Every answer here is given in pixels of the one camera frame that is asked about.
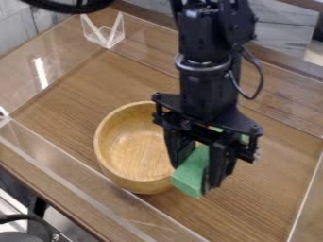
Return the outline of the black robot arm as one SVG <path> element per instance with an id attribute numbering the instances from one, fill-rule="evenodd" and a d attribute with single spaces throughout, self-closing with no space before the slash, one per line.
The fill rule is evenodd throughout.
<path id="1" fill-rule="evenodd" d="M 178 93 L 152 95 L 152 120 L 164 130 L 172 186 L 198 198 L 220 187 L 236 162 L 256 160 L 263 127 L 240 112 L 248 94 L 241 61 L 260 63 L 244 45 L 257 19 L 248 0 L 170 0 L 177 27 Z"/>

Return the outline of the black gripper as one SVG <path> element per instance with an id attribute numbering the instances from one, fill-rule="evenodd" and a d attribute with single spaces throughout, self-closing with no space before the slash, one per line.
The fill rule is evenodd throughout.
<path id="1" fill-rule="evenodd" d="M 184 160 L 196 149 L 196 141 L 182 130 L 194 126 L 205 128 L 221 128 L 249 136 L 249 156 L 256 160 L 257 139 L 263 136 L 263 127 L 243 115 L 236 107 L 229 108 L 220 117 L 219 122 L 202 123 L 181 113 L 178 108 L 178 95 L 154 93 L 150 98 L 156 106 L 153 123 L 164 129 L 164 141 L 173 168 L 178 168 Z M 219 188 L 227 176 L 231 176 L 237 158 L 235 151 L 220 143 L 208 146 L 206 165 L 201 175 L 201 195 Z"/>

